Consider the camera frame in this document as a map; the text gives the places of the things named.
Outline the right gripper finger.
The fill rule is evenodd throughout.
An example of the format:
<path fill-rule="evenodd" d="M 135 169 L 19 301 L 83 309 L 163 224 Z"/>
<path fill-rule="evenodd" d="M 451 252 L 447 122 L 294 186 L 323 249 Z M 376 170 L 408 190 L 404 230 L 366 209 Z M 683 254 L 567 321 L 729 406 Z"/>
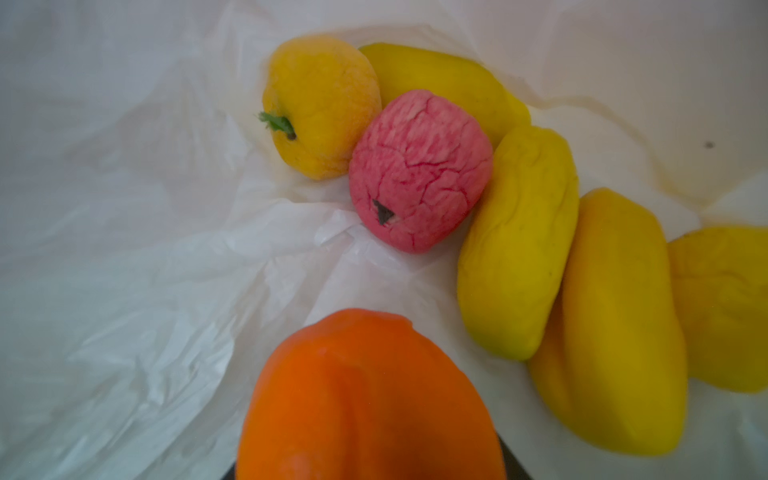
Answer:
<path fill-rule="evenodd" d="M 524 469 L 503 439 L 498 437 L 498 440 L 503 454 L 506 478 L 508 480 L 532 480 L 531 476 Z"/>

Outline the orange toy fruit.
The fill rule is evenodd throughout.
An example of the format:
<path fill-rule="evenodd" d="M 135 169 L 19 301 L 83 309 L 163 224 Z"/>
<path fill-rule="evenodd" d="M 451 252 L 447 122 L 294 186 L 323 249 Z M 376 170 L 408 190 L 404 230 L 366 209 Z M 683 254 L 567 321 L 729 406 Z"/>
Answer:
<path fill-rule="evenodd" d="M 502 479 L 490 414 L 407 318 L 346 309 L 285 339 L 243 424 L 239 479 Z"/>

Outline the white plastic bag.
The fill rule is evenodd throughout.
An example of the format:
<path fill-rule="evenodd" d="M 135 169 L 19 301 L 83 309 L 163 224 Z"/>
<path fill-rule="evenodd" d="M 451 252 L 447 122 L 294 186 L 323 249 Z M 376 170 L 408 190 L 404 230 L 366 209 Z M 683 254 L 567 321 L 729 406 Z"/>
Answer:
<path fill-rule="evenodd" d="M 467 336 L 460 234 L 400 253 L 344 179 L 281 161 L 265 63 L 321 32 L 483 63 L 567 139 L 583 191 L 669 237 L 767 220 L 763 1 L 5 1 L 2 477 L 219 479 L 271 351 L 358 307 L 450 355 L 533 478 L 765 478 L 765 394 L 695 381 L 674 453 L 596 449 Z"/>

